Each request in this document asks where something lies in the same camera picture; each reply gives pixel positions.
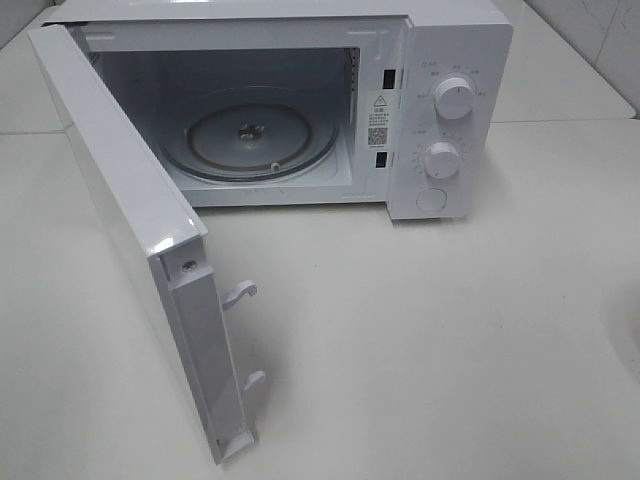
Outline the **white microwave knob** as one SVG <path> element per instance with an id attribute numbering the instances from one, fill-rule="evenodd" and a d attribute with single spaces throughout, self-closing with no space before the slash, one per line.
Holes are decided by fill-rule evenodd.
<path id="1" fill-rule="evenodd" d="M 437 113 L 446 120 L 459 120 L 474 106 L 475 87 L 464 75 L 450 75 L 440 80 L 433 90 Z"/>
<path id="2" fill-rule="evenodd" d="M 437 142 L 429 146 L 424 156 L 424 166 L 428 176 L 446 179 L 453 176 L 460 167 L 461 154 L 450 142 Z"/>

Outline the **white microwave oven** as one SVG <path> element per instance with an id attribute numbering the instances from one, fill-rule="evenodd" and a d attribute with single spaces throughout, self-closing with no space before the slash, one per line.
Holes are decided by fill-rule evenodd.
<path id="1" fill-rule="evenodd" d="M 132 183 L 421 220 L 470 210 L 512 35 L 489 1 L 68 1 L 30 41 Z"/>

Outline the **glass microwave turntable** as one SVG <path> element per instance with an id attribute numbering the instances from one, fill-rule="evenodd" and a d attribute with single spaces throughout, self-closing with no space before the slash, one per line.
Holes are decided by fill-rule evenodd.
<path id="1" fill-rule="evenodd" d="M 338 114 L 325 99 L 276 87 L 216 91 L 161 116 L 167 159 L 200 179 L 249 183 L 314 165 L 333 148 Z"/>

